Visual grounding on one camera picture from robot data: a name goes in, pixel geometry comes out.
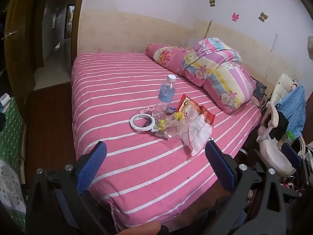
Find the person's left hand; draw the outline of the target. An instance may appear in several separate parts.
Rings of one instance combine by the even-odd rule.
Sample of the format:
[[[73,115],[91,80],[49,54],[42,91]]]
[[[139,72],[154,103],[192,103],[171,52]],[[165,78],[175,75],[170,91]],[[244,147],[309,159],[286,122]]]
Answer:
[[[119,232],[117,235],[156,235],[161,229],[160,222],[149,222]]]

